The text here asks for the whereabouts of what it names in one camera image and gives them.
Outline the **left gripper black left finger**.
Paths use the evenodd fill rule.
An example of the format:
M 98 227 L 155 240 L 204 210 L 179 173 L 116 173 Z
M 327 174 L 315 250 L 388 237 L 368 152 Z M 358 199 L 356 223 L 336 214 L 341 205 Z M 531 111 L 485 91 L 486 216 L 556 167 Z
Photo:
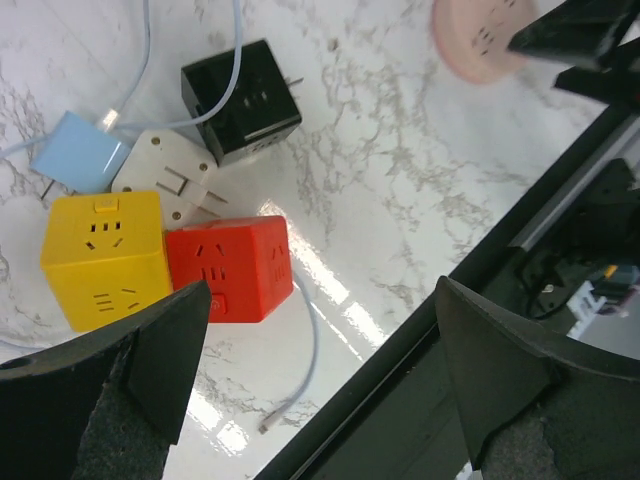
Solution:
M 160 479 L 184 423 L 211 294 L 192 283 L 1 365 L 4 479 Z

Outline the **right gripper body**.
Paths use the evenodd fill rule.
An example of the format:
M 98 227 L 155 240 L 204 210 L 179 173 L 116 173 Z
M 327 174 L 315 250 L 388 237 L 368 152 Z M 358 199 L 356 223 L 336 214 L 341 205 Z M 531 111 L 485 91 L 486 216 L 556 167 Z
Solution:
M 639 37 L 597 29 L 569 29 L 560 48 L 570 67 L 554 87 L 598 102 L 639 107 Z

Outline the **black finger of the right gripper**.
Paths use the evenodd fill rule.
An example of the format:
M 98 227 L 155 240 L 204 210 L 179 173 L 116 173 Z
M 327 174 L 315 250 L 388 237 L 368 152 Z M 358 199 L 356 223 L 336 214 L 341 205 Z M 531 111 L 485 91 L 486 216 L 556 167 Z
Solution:
M 636 0 L 568 0 L 517 31 L 508 50 L 590 70 L 609 67 L 639 16 Z

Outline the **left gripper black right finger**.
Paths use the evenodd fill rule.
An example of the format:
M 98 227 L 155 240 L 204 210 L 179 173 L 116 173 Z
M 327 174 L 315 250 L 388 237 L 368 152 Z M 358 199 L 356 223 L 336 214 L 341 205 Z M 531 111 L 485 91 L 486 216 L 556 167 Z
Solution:
M 469 460 L 485 479 L 636 479 L 639 362 L 449 277 L 436 315 Z

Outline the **yellow cube plug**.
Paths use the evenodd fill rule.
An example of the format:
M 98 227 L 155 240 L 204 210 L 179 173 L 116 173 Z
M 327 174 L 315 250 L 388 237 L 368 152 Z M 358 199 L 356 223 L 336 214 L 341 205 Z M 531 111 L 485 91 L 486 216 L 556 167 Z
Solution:
M 72 330 L 95 330 L 172 293 L 155 191 L 55 200 L 40 266 Z

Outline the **red cube socket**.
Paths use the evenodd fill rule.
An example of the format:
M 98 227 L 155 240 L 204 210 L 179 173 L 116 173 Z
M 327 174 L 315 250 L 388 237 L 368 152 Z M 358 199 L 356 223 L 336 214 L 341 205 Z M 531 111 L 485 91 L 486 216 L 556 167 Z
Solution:
M 221 219 L 170 231 L 166 248 L 173 288 L 203 280 L 210 323 L 259 323 L 293 291 L 284 217 Z

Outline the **blue plug adapter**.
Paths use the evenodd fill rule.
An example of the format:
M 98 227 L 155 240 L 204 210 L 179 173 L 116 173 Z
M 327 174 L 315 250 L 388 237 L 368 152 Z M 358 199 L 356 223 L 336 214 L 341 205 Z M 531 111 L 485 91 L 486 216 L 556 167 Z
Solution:
M 31 168 L 81 194 L 105 192 L 131 148 L 67 111 L 45 141 Z

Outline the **white plug adapter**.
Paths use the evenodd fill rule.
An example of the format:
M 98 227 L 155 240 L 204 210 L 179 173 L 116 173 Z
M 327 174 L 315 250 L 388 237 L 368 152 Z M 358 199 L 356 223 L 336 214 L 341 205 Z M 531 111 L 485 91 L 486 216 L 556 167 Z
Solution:
M 145 130 L 120 167 L 112 192 L 155 191 L 165 227 L 175 230 L 219 218 L 228 196 L 216 192 L 219 168 L 204 147 L 169 129 Z

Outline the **black cube adapter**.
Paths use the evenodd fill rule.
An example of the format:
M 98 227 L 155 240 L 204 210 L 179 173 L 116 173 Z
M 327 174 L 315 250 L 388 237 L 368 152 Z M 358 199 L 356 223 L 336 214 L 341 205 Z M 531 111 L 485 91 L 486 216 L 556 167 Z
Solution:
M 181 69 L 182 99 L 199 117 L 222 98 L 232 73 L 229 50 Z M 264 40 L 242 47 L 239 77 L 230 99 L 197 129 L 217 164 L 231 165 L 285 140 L 302 123 L 301 112 Z

